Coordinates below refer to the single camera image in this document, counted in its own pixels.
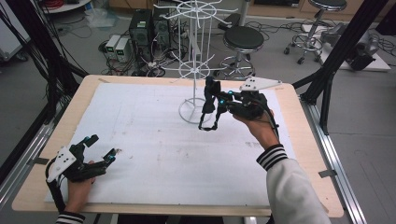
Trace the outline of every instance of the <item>floor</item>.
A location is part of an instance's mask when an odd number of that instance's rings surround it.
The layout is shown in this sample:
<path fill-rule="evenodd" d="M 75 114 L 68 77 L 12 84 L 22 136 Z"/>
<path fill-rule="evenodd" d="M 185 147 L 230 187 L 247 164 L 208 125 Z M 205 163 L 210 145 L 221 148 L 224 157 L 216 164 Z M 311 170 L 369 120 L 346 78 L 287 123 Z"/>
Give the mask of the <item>floor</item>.
<path fill-rule="evenodd" d="M 61 36 L 62 43 L 76 61 L 90 74 L 103 74 L 106 60 L 98 46 L 108 40 L 111 34 L 122 34 L 129 26 L 128 15 L 118 18 L 110 28 L 89 28 L 82 10 L 57 15 L 54 19 L 59 27 L 66 26 Z M 275 20 L 271 18 L 248 18 L 278 27 L 297 20 Z M 221 41 L 223 31 L 214 29 L 211 39 L 211 53 L 215 53 L 211 66 L 233 53 Z M 276 33 L 267 32 L 269 39 L 264 47 L 252 54 L 256 66 L 256 76 L 280 79 L 293 83 L 316 72 L 320 65 L 314 62 L 314 55 L 308 54 L 303 64 L 297 64 L 301 57 L 300 49 L 291 49 L 289 55 L 284 48 L 295 34 L 279 29 Z M 383 36 L 396 43 L 396 38 Z M 396 58 L 380 50 L 377 53 L 386 63 L 396 64 Z M 166 77 L 178 74 L 166 72 Z M 0 163 L 12 153 L 21 137 L 46 104 L 46 82 L 38 74 L 32 61 L 20 62 L 12 59 L 0 65 Z M 303 93 L 306 87 L 297 90 Z M 367 223 L 396 223 L 396 69 L 388 72 L 354 72 L 339 70 L 332 86 L 332 100 L 329 114 L 329 132 L 349 182 L 355 192 Z M 10 223 L 51 223 L 56 213 L 16 212 L 11 208 L 13 196 L 18 186 L 0 207 L 0 220 Z M 109 223 L 111 215 L 104 214 L 99 223 Z M 88 215 L 86 223 L 91 223 L 94 215 Z M 227 223 L 241 223 L 239 217 L 227 217 Z M 349 223 L 347 216 L 332 218 L 332 223 Z"/>

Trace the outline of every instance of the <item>striped cuff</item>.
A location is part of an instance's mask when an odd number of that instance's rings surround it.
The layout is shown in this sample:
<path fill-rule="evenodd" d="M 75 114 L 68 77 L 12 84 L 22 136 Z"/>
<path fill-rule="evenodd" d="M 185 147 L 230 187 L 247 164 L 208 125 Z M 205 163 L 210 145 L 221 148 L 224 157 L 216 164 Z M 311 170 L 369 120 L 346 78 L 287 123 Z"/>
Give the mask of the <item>striped cuff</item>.
<path fill-rule="evenodd" d="M 84 222 L 85 217 L 80 214 L 61 212 L 56 220 L 57 224 L 81 224 Z"/>
<path fill-rule="evenodd" d="M 260 156 L 257 158 L 256 162 L 268 171 L 277 162 L 285 160 L 288 158 L 283 145 L 278 144 L 267 148 Z"/>

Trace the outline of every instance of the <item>black stool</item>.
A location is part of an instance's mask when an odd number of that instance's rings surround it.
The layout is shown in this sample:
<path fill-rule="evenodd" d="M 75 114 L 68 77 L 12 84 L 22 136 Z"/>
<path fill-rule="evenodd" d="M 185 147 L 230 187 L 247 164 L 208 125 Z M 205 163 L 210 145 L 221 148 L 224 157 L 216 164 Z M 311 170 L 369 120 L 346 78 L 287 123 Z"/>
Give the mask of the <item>black stool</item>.
<path fill-rule="evenodd" d="M 227 77 L 246 79 L 255 76 L 253 64 L 250 62 L 249 53 L 258 51 L 264 45 L 262 34 L 250 27 L 235 26 L 224 33 L 224 45 L 236 51 L 236 56 L 225 58 L 220 63 L 220 72 Z"/>
<path fill-rule="evenodd" d="M 302 34 L 297 34 L 293 37 L 291 40 L 291 43 L 288 44 L 288 46 L 285 48 L 283 51 L 285 54 L 290 53 L 290 46 L 292 47 L 299 47 L 301 49 L 304 49 L 304 54 L 303 57 L 301 57 L 297 63 L 302 64 L 304 62 L 304 56 L 308 51 L 319 51 L 319 54 L 315 58 L 315 62 L 320 61 L 320 55 L 322 53 L 322 43 L 318 38 L 314 37 L 315 31 L 318 28 L 318 24 L 320 22 L 320 19 L 323 15 L 323 12 L 325 10 L 327 11 L 341 11 L 344 10 L 347 6 L 347 1 L 346 0 L 308 0 L 308 2 L 314 6 L 320 9 L 320 11 L 315 15 L 315 18 L 317 18 L 312 25 L 311 29 L 309 30 L 308 33 L 302 33 Z"/>

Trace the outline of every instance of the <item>white sleeve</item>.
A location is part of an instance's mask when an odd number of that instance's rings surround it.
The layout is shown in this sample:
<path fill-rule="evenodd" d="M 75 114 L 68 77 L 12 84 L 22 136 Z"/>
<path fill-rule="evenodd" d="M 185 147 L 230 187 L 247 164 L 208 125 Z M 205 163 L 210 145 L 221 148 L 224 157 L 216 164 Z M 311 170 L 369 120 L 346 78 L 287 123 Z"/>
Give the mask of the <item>white sleeve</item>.
<path fill-rule="evenodd" d="M 308 176 L 282 145 L 268 148 L 257 159 L 267 171 L 267 193 L 276 224 L 331 224 Z"/>

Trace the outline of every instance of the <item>desk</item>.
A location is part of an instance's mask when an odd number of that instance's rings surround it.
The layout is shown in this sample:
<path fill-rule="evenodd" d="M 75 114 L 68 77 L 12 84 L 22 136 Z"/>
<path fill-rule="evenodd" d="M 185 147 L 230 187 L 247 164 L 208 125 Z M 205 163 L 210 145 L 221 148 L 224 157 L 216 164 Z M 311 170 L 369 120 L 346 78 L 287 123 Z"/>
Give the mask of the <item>desk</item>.
<path fill-rule="evenodd" d="M 172 78 L 147 77 L 107 77 L 88 76 L 81 83 L 75 97 L 67 107 L 64 116 L 54 130 L 51 138 L 41 153 L 41 158 L 53 158 L 61 146 L 67 146 L 81 120 L 85 109 L 100 83 L 130 83 L 164 86 L 191 86 L 190 80 L 181 79 L 172 83 Z M 241 82 L 221 81 L 222 87 L 238 88 Z M 288 125 L 290 141 L 296 158 L 308 173 L 314 189 L 330 217 L 340 217 L 344 214 L 338 196 L 329 177 L 320 178 L 318 172 L 326 170 L 320 156 L 318 146 L 305 118 L 304 111 L 290 84 L 274 87 L 282 115 Z M 45 203 L 48 192 L 44 182 L 45 166 L 36 164 L 26 178 L 12 207 L 17 211 L 56 211 L 53 203 Z M 91 203 L 84 210 L 94 213 L 125 213 L 125 214 L 166 214 L 166 215 L 201 215 L 201 216 L 269 216 L 269 207 L 260 206 L 225 206 L 225 205 L 156 205 L 156 204 L 110 204 Z"/>

